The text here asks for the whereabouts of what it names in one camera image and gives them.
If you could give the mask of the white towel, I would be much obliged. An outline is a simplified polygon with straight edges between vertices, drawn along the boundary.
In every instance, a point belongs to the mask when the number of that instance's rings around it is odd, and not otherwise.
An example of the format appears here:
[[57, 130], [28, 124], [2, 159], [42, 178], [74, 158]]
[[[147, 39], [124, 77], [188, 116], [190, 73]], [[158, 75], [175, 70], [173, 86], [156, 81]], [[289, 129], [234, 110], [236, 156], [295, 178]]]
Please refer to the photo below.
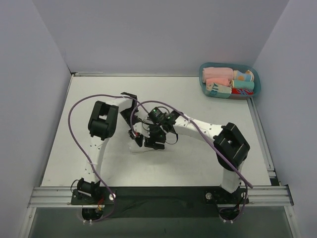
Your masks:
[[154, 148], [150, 148], [150, 147], [145, 147], [144, 146], [144, 142], [145, 140], [143, 139], [142, 141], [142, 146], [140, 147], [136, 141], [132, 140], [128, 143], [129, 145], [129, 151], [131, 153], [145, 153], [145, 152], [149, 152], [149, 151], [154, 151]]

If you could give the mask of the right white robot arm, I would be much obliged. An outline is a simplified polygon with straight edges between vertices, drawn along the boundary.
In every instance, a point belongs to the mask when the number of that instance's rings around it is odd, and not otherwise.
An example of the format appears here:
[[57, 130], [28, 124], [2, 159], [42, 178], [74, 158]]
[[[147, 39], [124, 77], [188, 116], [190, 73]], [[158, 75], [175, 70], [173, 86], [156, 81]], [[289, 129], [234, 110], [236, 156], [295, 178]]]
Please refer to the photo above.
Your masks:
[[191, 118], [176, 110], [166, 114], [158, 107], [149, 112], [148, 118], [159, 132], [186, 135], [206, 142], [214, 150], [219, 164], [223, 167], [220, 184], [222, 189], [219, 191], [223, 202], [231, 203], [237, 198], [237, 189], [242, 182], [253, 188], [241, 172], [250, 145], [235, 124], [212, 124]]

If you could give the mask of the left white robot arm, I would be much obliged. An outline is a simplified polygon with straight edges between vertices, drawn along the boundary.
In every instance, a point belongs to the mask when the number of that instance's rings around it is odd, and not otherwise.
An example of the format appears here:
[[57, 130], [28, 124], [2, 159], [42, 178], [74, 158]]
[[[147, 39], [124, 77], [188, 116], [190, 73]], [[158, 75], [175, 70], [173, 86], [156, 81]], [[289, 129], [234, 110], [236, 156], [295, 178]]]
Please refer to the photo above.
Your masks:
[[75, 107], [81, 102], [94, 97], [101, 97], [102, 94], [87, 96], [76, 102], [70, 109], [68, 114], [68, 128], [70, 134], [87, 158], [84, 177], [77, 183], [77, 191], [82, 194], [82, 198], [89, 204], [97, 203], [103, 198], [103, 192], [100, 184], [103, 184], [110, 194], [113, 194], [111, 189], [100, 177], [101, 165], [104, 158], [104, 153], [109, 139], [114, 135], [117, 127], [118, 115], [121, 115], [125, 122], [129, 125], [129, 136], [135, 141], [140, 148], [143, 145], [143, 136], [137, 132], [133, 132], [133, 125], [138, 123], [138, 118], [133, 109], [139, 103], [138, 98], [134, 94], [123, 92], [119, 96], [106, 95], [105, 97], [112, 98], [112, 101], [107, 103], [96, 101], [88, 122], [88, 131], [90, 135], [89, 152], [85, 152], [79, 144], [71, 128], [71, 114]]

